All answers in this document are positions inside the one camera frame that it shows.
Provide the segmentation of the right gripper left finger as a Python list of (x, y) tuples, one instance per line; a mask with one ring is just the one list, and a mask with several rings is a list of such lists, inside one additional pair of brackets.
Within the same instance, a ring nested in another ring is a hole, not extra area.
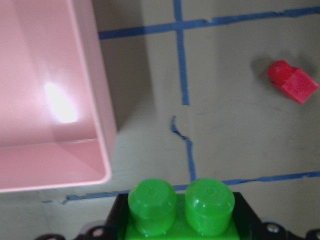
[(91, 227), (74, 240), (124, 240), (129, 219), (129, 194), (119, 194), (103, 225)]

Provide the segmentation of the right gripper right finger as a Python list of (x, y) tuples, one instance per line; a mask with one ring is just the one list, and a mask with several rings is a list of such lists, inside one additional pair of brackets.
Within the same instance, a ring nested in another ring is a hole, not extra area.
[(263, 222), (241, 193), (234, 192), (233, 195), (235, 205), (232, 218), (241, 240), (318, 240), (320, 238), (319, 229), (311, 229), (301, 237), (278, 223)]

